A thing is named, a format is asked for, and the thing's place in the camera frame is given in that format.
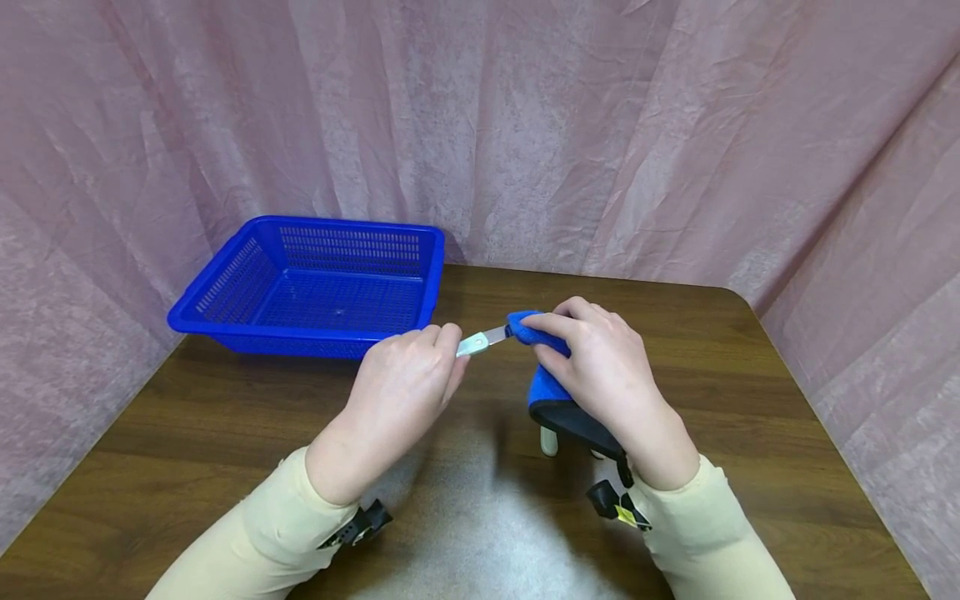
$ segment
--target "person's right hand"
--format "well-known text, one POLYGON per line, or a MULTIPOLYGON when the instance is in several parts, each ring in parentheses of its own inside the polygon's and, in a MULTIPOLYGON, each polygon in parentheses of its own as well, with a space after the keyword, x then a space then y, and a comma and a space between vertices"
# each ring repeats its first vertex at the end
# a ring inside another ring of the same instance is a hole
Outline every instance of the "person's right hand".
POLYGON ((575 297, 523 324, 563 338, 570 357, 534 346, 540 363, 627 451, 647 485, 676 490, 700 467, 684 423, 663 399, 639 334, 616 313, 575 297))
POLYGON ((347 406, 307 448, 307 476, 321 498, 355 501, 433 425, 464 378, 462 333, 428 325, 370 348, 347 406))

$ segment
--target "white object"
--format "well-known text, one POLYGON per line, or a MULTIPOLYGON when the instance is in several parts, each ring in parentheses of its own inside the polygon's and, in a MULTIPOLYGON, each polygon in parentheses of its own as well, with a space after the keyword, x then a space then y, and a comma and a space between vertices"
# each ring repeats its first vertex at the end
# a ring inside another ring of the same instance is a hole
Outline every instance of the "white object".
POLYGON ((557 450, 560 444, 557 442, 557 434, 546 427, 540 428, 540 451, 546 456, 557 456, 557 450))
POLYGON ((466 338, 466 340, 460 342, 460 346, 457 347, 457 356, 467 356, 482 352, 497 342, 502 342, 509 337, 510 330, 506 325, 494 327, 489 331, 474 333, 466 338))

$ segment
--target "beige sleeve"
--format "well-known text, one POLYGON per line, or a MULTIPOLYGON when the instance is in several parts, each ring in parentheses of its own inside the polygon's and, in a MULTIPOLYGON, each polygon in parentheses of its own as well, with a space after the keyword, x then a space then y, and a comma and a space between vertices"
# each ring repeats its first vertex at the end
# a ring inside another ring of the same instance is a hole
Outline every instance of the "beige sleeve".
POLYGON ((167 569, 148 600, 280 600, 326 568, 318 550, 356 514, 329 504, 306 475, 301 448, 207 529, 167 569))
POLYGON ((723 470, 706 457, 679 490, 660 492, 636 477, 628 493, 653 526, 644 541, 677 600, 794 597, 723 470))

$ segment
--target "yellow label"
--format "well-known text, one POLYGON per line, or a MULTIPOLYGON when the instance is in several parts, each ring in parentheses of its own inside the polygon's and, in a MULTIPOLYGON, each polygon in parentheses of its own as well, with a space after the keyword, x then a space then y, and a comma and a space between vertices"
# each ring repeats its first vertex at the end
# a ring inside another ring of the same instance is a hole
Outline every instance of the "yellow label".
POLYGON ((634 514, 631 513, 630 511, 628 511, 627 509, 623 508, 623 507, 620 506, 620 505, 617 505, 617 506, 616 506, 616 518, 617 518, 617 520, 621 520, 621 521, 623 521, 624 523, 627 523, 627 524, 630 525, 631 527, 634 527, 634 528, 637 527, 637 525, 636 525, 636 519, 634 518, 634 514))

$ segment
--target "fabric backdrop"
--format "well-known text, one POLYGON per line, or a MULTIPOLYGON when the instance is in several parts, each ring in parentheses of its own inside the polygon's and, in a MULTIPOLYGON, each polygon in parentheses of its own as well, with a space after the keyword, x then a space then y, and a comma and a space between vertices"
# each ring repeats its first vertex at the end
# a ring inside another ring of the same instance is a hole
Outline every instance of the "fabric backdrop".
POLYGON ((960 587, 956 0, 0 4, 0 548, 263 213, 729 287, 960 587))

